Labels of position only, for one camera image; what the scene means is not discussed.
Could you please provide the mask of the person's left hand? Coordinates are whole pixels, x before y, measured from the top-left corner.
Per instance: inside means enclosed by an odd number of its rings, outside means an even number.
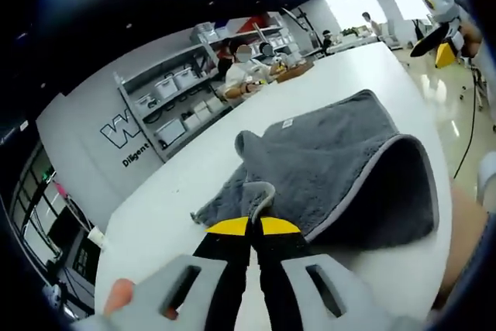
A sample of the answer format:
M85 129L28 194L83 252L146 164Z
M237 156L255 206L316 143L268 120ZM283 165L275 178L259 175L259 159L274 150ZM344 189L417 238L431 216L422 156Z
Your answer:
M112 312L128 305L133 296L134 283L126 278L120 278L115 281L104 307L104 315L110 315Z

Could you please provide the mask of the person's right hand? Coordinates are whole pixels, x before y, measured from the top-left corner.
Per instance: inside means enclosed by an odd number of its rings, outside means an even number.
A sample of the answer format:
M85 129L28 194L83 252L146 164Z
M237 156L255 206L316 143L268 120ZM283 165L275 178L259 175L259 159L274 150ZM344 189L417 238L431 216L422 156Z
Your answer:
M466 21L461 22L460 33L464 40L462 55L469 58L475 57L483 40L480 30L471 22Z

